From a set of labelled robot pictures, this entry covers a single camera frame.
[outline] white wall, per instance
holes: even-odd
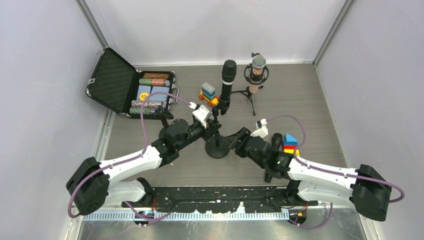
[[[422,0],[356,1],[318,65],[347,164],[406,192],[377,224],[384,240],[424,235],[423,26]]]
[[[344,0],[86,0],[133,65],[315,59]]]
[[[84,95],[99,50],[75,1],[1,1],[0,239],[64,239],[65,184],[106,115]]]

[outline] open black case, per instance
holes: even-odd
[[[85,94],[96,102],[111,109],[117,114],[126,115],[129,118],[139,119],[140,114],[130,114],[131,101],[137,97],[139,80],[147,73],[168,74],[170,85],[168,93],[172,94],[179,89],[175,84],[175,73],[173,71],[140,71],[136,70],[129,62],[123,59],[116,51],[106,47],[100,53],[94,72],[88,81]],[[170,96],[166,98],[166,109],[170,109],[171,104],[177,103],[177,99]],[[157,119],[154,115],[143,115],[145,119]]]

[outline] tripod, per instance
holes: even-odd
[[[235,94],[235,93],[241,93],[241,94],[243,94],[244,96],[246,96],[246,98],[247,98],[247,99],[250,101],[250,103],[252,104],[253,116],[256,116],[255,106],[254,106],[254,104],[253,104],[253,98],[252,98],[253,93],[251,93],[251,92],[249,91],[249,87],[246,87],[246,90],[232,91],[231,93],[232,93],[232,94]]]

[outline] microphone head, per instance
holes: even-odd
[[[264,56],[256,55],[256,56],[253,57],[252,66],[255,69],[263,69],[266,64],[267,64],[267,60],[265,59]]]
[[[222,66],[222,80],[226,83],[232,83],[236,74],[237,63],[234,60],[226,60]]]

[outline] case handle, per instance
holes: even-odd
[[[175,94],[175,96],[179,96],[179,94],[180,94],[180,89],[177,87],[177,85],[175,85],[175,84],[173,84],[173,86],[172,86],[173,88],[176,88],[176,94]],[[176,104],[176,103],[178,103],[178,99],[176,99],[175,98],[175,100],[174,99],[172,99],[171,98],[171,101],[170,101],[170,103],[171,104]]]

